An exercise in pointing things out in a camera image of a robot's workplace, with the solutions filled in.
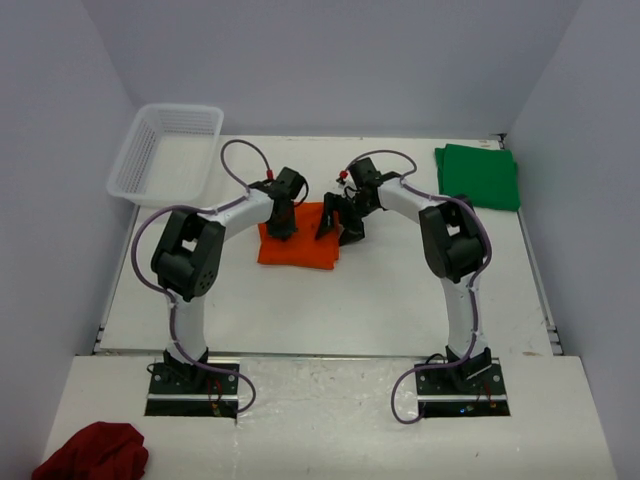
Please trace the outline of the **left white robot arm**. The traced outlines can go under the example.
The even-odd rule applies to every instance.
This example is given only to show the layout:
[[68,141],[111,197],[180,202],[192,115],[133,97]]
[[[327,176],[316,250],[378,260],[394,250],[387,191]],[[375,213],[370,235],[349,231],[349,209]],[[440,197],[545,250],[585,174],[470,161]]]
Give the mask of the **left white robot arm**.
[[208,379],[204,365],[204,297],[216,281],[224,243],[264,224],[269,236],[286,241],[297,231],[296,198],[308,191],[306,179],[285,167],[274,179],[257,181],[227,205],[209,209],[179,206],[169,216],[151,259],[158,286],[169,295],[170,344],[163,360],[172,380],[195,393]]

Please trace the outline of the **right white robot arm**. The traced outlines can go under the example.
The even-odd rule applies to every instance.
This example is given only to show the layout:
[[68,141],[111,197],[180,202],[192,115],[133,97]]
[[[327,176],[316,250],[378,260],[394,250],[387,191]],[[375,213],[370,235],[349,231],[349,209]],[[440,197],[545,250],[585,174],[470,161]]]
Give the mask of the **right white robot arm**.
[[358,242],[365,237],[364,218],[378,210],[415,222],[427,266],[441,281],[448,318],[445,361],[428,378],[447,381],[459,393],[471,391],[491,366],[478,290],[492,247],[470,200],[423,192],[405,174],[381,173],[369,157],[352,161],[338,183],[342,193],[323,197],[316,237],[337,232],[341,246]]

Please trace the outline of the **orange t shirt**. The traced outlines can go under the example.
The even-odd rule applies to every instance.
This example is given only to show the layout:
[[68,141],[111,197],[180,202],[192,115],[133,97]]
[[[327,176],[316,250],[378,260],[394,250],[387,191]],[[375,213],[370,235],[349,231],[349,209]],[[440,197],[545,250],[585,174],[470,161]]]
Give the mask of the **orange t shirt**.
[[298,231],[286,241],[271,238],[266,225],[259,224],[261,244],[257,262],[262,265],[333,270],[340,258],[338,233],[332,230],[320,239],[315,238],[322,210],[321,202],[297,207]]

